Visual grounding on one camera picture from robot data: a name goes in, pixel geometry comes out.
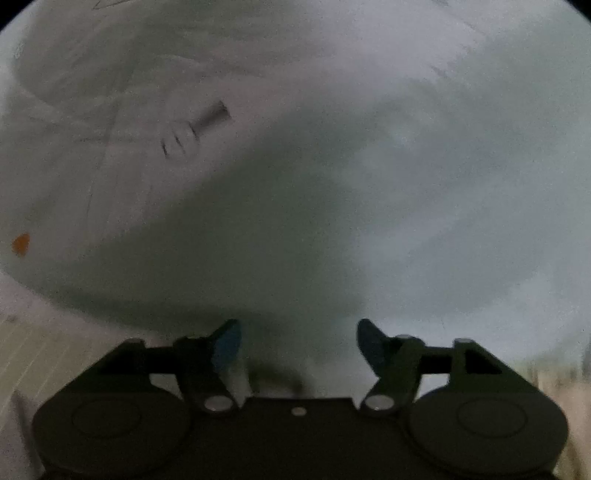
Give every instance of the orange spot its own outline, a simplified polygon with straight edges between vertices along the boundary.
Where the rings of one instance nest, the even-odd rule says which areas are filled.
[[[19,257],[24,257],[29,250],[29,242],[31,241],[31,235],[24,233],[19,235],[12,242],[12,251],[15,252]]]

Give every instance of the white hoodie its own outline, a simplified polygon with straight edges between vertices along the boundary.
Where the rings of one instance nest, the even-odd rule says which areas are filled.
[[[96,321],[238,317],[310,394],[374,381],[363,317],[576,338],[590,41],[558,0],[39,0],[0,36],[1,267]]]

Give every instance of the silver rivet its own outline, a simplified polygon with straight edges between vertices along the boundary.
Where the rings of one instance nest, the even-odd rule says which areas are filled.
[[[365,404],[375,411],[390,410],[394,407],[394,399],[387,395],[372,395],[365,399]]]
[[[234,406],[234,402],[231,398],[225,397],[224,395],[214,395],[213,397],[209,397],[204,405],[209,411],[218,413],[230,410]]]
[[[303,417],[307,413],[308,413],[308,411],[304,407],[293,407],[291,409],[291,414],[294,417]]]

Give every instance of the circular pad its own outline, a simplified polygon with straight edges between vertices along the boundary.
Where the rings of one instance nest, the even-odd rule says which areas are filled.
[[[408,428],[419,447],[456,473],[519,475],[555,462],[568,426],[542,394],[453,393],[435,390],[417,400]]]
[[[33,419],[41,458],[74,474],[113,480],[165,463],[189,427],[186,405],[163,390],[61,393]]]

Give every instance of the black device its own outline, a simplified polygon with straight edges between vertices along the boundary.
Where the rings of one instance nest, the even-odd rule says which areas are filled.
[[[128,340],[33,418],[52,480],[553,479],[567,420],[548,397],[469,339],[452,348],[387,337],[369,320],[358,347],[378,380],[350,398],[249,398],[219,378],[240,323],[146,348]],[[415,400],[421,376],[449,374]],[[174,374],[183,399],[150,374]]]

